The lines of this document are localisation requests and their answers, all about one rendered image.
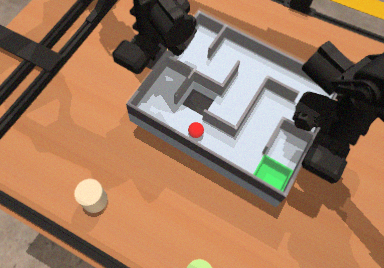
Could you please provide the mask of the cream cylinder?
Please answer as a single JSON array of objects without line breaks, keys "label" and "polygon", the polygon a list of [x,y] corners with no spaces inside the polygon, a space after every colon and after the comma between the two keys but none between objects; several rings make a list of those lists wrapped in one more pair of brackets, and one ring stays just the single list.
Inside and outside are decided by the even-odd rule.
[{"label": "cream cylinder", "polygon": [[94,179],[80,182],[75,189],[76,201],[88,212],[97,213],[107,204],[108,196],[100,183]]}]

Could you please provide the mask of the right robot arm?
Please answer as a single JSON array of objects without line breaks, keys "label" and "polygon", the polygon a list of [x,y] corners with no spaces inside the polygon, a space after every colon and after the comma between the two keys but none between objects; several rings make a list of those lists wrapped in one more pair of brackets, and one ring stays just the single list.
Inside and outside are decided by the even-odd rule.
[{"label": "right robot arm", "polygon": [[177,0],[133,0],[133,5],[154,27],[152,43],[161,43],[174,55],[180,56],[195,37],[196,18],[187,14]]}]

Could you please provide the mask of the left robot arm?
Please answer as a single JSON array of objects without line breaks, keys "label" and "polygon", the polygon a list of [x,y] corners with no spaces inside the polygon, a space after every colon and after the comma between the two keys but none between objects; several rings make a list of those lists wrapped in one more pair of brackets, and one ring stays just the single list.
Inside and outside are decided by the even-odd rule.
[{"label": "left robot arm", "polygon": [[353,126],[368,126],[377,117],[384,122],[384,52],[367,55],[354,65],[327,41],[303,64],[302,70],[329,96],[334,91],[344,96],[339,102],[340,99],[318,93],[303,93],[292,117],[297,128],[311,131],[320,127],[319,133],[326,136],[338,102],[341,117]]}]

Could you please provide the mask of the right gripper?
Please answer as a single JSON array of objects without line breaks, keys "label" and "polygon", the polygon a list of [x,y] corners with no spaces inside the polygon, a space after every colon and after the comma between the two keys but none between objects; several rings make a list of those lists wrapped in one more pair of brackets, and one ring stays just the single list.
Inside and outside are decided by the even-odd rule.
[{"label": "right gripper", "polygon": [[[177,1],[189,13],[190,3],[188,0]],[[148,65],[150,59],[155,60],[156,54],[161,47],[152,43],[154,27],[147,17],[137,13],[134,6],[129,11],[130,15],[136,17],[136,22],[132,25],[132,28],[139,33],[130,42],[123,40],[112,52],[112,56],[115,63],[135,74],[140,74]]]}]

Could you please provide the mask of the light green short cylinder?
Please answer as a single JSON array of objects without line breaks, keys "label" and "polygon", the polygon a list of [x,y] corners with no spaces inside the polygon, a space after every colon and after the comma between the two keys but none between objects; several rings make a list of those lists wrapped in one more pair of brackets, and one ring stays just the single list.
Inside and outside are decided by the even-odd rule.
[{"label": "light green short cylinder", "polygon": [[192,261],[187,268],[212,268],[205,260],[197,259]]}]

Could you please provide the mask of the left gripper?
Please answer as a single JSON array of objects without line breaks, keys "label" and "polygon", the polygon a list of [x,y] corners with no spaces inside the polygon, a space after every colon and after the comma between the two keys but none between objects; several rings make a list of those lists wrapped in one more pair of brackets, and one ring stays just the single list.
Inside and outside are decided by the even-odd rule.
[{"label": "left gripper", "polygon": [[[335,99],[338,100],[341,96],[340,102],[344,96],[342,95],[343,94],[337,94]],[[365,136],[372,124],[357,127],[347,123],[339,113],[339,102],[330,117],[332,122],[327,135],[317,133],[313,144],[310,146],[301,163],[304,169],[331,184],[339,181],[344,172],[348,163],[346,158],[351,149],[350,145],[355,146],[360,135]]]}]

